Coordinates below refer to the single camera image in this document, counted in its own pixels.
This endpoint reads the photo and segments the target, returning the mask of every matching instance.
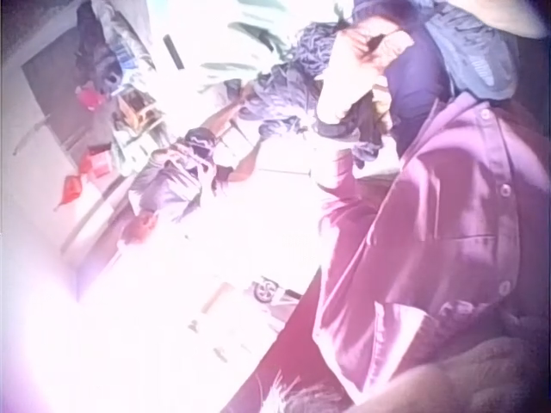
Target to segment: hair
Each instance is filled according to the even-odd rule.
[[[264,399],[259,413],[342,413],[344,398],[336,391],[316,385],[294,391],[278,378]]]

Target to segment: wall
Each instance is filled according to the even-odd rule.
[[[12,152],[22,137],[44,119],[21,66],[75,25],[76,8],[73,3],[59,12],[2,68],[3,191],[13,196],[18,212],[26,214],[41,236],[55,250],[63,251],[64,259],[72,266],[91,248],[113,212],[112,207],[103,205],[96,187],[85,185],[81,199],[54,211],[61,199],[64,179],[74,174],[76,167],[47,127],[33,133],[16,156]]]
[[[3,411],[80,411],[75,281],[15,198],[2,201]]]

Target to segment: shirt pocket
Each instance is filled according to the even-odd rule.
[[[434,213],[434,238],[459,239],[485,237],[498,231],[498,211],[495,178],[488,168],[470,158],[452,163],[465,166],[453,168],[437,164],[432,172],[430,200]]]

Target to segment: clothing pile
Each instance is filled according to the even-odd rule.
[[[84,2],[77,9],[78,52],[77,69],[80,84],[91,81],[96,91],[110,95],[121,85],[122,68],[116,54],[109,48],[103,28],[92,9]]]

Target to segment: blue cloth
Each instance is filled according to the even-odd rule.
[[[449,76],[442,54],[423,25],[424,15],[408,0],[355,0],[354,5],[355,22],[380,15],[405,28],[414,41],[385,72],[392,97],[392,135],[401,157],[417,137],[435,100],[447,102],[451,97]]]

